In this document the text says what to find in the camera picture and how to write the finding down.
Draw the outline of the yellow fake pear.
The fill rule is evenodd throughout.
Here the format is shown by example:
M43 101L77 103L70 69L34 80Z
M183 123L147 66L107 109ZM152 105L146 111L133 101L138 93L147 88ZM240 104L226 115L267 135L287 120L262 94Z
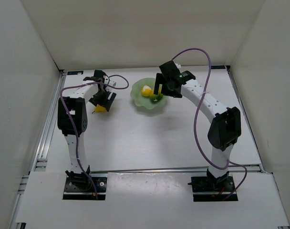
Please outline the yellow fake pear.
M100 105L97 105L92 113L107 112L106 108Z

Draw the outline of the green fake fruit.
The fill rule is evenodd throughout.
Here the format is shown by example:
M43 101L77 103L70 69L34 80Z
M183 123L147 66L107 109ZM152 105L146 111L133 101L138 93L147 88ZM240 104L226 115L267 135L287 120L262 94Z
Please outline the green fake fruit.
M151 94L149 95L149 99L152 103L157 103L163 98L162 94Z

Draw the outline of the yellow fake lemon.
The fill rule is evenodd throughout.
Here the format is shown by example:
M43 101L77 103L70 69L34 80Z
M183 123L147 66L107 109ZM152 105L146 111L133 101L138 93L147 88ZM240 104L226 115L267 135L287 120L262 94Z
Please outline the yellow fake lemon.
M143 97L150 97L151 93L152 93L151 87L149 87L148 85L144 85L142 87L142 89L141 89L141 95Z

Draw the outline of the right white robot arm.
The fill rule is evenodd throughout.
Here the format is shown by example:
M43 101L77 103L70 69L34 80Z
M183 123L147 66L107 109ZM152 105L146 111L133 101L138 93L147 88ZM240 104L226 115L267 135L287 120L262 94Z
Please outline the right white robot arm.
M155 79L154 93L161 92L174 98L185 97L202 112L210 122L207 138L212 145L208 160L207 176L213 180L223 180L228 176L231 151L241 136L241 116L237 107L227 107L212 95L190 71L181 72L173 61L159 67Z

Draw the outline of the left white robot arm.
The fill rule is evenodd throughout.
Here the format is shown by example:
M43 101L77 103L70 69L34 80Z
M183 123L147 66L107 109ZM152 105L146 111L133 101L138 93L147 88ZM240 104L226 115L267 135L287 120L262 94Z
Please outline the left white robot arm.
M83 84L61 90L58 102L57 126L67 141L71 168L66 171L69 177L83 177L89 174L89 164L84 148L84 132L88 126L86 105L102 107L106 111L116 97L111 89L116 83L111 82L106 73L95 70L93 76L85 77Z

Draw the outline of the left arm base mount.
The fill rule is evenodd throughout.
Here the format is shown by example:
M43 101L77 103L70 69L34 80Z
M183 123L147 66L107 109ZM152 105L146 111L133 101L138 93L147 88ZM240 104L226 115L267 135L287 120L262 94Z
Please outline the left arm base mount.
M92 182L84 173L65 171L66 181L63 200L105 200L107 177L92 177Z

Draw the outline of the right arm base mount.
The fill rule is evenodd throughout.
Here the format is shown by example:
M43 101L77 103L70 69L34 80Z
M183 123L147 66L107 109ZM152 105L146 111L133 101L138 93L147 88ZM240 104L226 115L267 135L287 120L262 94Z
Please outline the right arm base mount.
M194 202L238 201L236 191L233 192L236 187L232 176L217 185L214 185L208 177L191 177L188 185L192 187Z

